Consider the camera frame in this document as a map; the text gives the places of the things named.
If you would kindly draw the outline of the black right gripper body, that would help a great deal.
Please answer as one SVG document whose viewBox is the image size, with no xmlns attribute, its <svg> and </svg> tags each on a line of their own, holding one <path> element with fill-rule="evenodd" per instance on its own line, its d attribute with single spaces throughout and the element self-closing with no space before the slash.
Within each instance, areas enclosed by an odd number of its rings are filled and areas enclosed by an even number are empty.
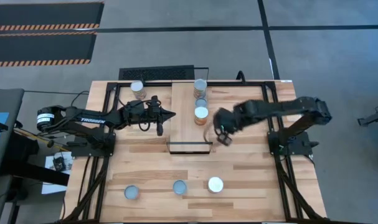
<svg viewBox="0 0 378 224">
<path fill-rule="evenodd" d="M 225 108 L 219 108 L 214 113 L 213 125 L 216 134 L 233 134 L 238 131 L 234 113 Z"/>
</svg>

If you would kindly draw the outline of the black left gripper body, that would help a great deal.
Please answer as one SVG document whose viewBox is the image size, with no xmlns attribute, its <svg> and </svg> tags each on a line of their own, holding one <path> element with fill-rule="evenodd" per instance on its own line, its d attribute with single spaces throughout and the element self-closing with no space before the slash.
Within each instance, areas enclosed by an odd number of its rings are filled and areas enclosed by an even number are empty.
<svg viewBox="0 0 378 224">
<path fill-rule="evenodd" d="M 152 121 L 156 123 L 156 131 L 158 136 L 163 135 L 163 125 L 161 116 L 161 102 L 157 96 L 152 96 L 150 101 L 147 102 L 148 114 Z"/>
</svg>

